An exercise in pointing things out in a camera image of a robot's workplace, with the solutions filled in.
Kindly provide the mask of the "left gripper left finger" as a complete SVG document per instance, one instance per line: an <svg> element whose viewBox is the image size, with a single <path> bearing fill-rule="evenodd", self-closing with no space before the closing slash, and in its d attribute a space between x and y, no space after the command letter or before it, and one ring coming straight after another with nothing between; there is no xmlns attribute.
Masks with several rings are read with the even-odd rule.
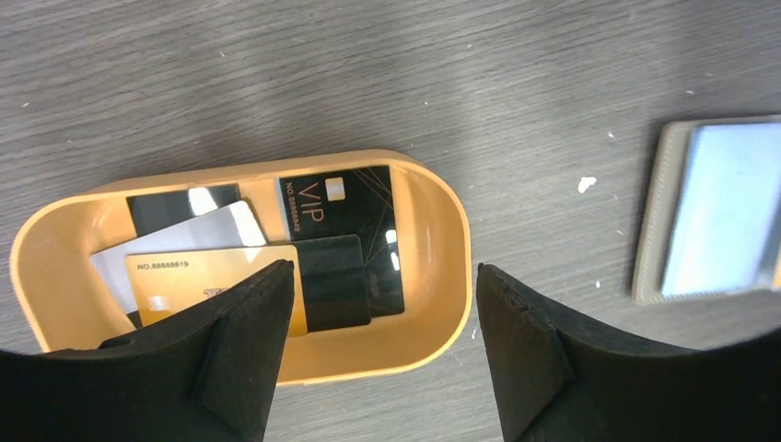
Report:
<svg viewBox="0 0 781 442"><path fill-rule="evenodd" d="M261 441L294 301L278 260L90 350L1 354L5 441Z"/></svg>

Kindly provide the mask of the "grey card holder wallet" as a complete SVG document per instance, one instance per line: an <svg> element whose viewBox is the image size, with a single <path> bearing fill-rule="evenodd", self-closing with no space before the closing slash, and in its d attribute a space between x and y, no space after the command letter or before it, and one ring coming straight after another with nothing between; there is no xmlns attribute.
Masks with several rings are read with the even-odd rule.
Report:
<svg viewBox="0 0 781 442"><path fill-rule="evenodd" d="M666 124L635 257L634 302L779 290L779 116Z"/></svg>

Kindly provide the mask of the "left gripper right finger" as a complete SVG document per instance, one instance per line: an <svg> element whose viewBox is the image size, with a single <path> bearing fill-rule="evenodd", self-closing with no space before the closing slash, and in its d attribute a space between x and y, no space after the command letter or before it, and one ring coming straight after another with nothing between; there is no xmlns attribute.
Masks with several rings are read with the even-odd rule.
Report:
<svg viewBox="0 0 781 442"><path fill-rule="evenodd" d="M780 333L709 350L622 331L492 264L476 302L506 441L776 441Z"/></svg>

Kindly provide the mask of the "orange oval tray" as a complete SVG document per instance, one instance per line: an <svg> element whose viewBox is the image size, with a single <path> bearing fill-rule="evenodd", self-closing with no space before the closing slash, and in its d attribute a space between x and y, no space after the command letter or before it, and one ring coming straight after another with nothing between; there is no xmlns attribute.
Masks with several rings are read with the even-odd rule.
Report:
<svg viewBox="0 0 781 442"><path fill-rule="evenodd" d="M18 231L9 272L44 351L94 348L144 327L122 312L89 258L139 238L131 196L236 184L267 243L286 236L277 181L370 166L390 168L405 311L368 325L288 337L280 385L315 384L400 373L441 355L464 327L472 304L469 223L455 192L419 162L364 150L119 180L48 204Z"/></svg>

